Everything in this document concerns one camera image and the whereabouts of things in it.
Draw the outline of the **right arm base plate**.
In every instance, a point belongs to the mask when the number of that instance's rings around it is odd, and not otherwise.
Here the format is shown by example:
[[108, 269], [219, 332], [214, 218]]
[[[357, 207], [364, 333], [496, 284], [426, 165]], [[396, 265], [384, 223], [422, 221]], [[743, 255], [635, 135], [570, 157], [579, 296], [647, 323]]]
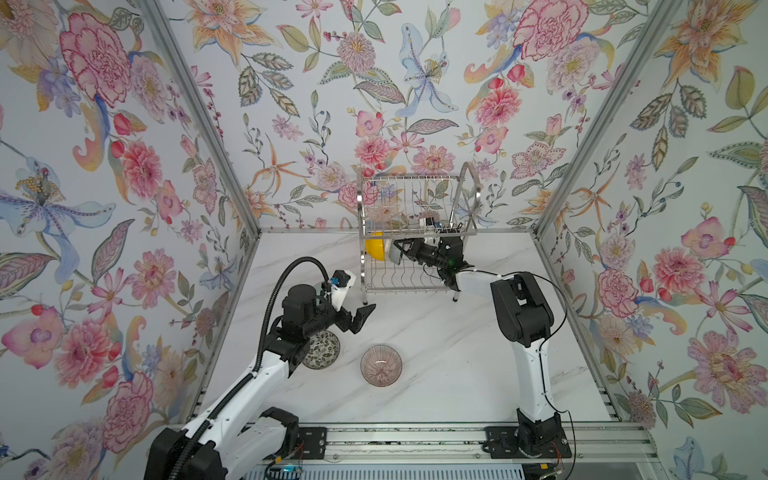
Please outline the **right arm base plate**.
[[517, 425], [488, 426], [484, 428], [482, 449], [492, 459], [570, 459], [573, 452], [562, 428]]

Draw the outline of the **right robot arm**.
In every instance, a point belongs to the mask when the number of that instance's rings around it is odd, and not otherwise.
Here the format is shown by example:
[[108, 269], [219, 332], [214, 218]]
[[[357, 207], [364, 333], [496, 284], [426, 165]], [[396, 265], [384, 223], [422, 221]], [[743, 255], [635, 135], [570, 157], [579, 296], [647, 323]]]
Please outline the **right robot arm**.
[[490, 301], [503, 337], [511, 343], [519, 380], [517, 427], [502, 434], [495, 444], [528, 458], [545, 455], [565, 438], [562, 412], [549, 397], [548, 341], [553, 335], [554, 314], [537, 276], [528, 271], [499, 274], [481, 270], [464, 259], [461, 236], [443, 236], [437, 243], [426, 238], [393, 241], [390, 259], [403, 258], [436, 271], [440, 280], [457, 293]]

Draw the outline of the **dark blue patterned bowl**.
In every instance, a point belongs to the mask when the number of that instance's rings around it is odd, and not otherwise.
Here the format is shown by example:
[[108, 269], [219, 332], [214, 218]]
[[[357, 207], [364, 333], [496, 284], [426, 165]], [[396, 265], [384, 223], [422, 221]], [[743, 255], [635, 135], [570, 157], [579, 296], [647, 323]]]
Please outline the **dark blue patterned bowl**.
[[401, 239], [394, 239], [389, 243], [387, 258], [394, 265], [400, 265], [402, 263], [403, 251], [401, 247]]

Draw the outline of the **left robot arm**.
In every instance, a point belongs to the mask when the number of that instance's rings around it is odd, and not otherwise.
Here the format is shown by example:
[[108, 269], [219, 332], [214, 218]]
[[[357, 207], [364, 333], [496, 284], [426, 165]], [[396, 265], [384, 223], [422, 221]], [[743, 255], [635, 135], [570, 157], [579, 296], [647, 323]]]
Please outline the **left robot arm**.
[[320, 287], [299, 284], [282, 301], [257, 356], [238, 380], [197, 418], [153, 441], [147, 479], [240, 479], [265, 460], [298, 451], [299, 420], [265, 400], [302, 365], [313, 338], [330, 327], [358, 333], [371, 305], [350, 313], [343, 303], [355, 275], [337, 270]]

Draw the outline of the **steel two-tier dish rack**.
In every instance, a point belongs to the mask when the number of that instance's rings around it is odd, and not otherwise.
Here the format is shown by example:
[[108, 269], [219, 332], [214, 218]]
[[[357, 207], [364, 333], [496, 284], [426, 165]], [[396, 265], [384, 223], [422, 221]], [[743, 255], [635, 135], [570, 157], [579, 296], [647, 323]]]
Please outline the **steel two-tier dish rack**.
[[[464, 250], [477, 233], [482, 185], [474, 166], [466, 162], [456, 174], [405, 173], [358, 175], [355, 183], [360, 245], [362, 299], [373, 294], [448, 292], [453, 301], [460, 293], [446, 287], [436, 271], [419, 264], [398, 267], [388, 258], [376, 261], [365, 251], [365, 240], [381, 232], [388, 247], [394, 239], [424, 238], [419, 219], [435, 217], [447, 230], [443, 236], [461, 236]], [[427, 238], [437, 243], [440, 238]]]

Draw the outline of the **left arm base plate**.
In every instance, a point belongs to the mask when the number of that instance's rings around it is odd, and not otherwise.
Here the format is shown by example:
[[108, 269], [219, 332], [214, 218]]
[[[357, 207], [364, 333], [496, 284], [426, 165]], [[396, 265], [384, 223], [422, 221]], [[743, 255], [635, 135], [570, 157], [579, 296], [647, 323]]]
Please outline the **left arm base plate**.
[[286, 432], [283, 459], [324, 460], [328, 441], [326, 427], [291, 427]]

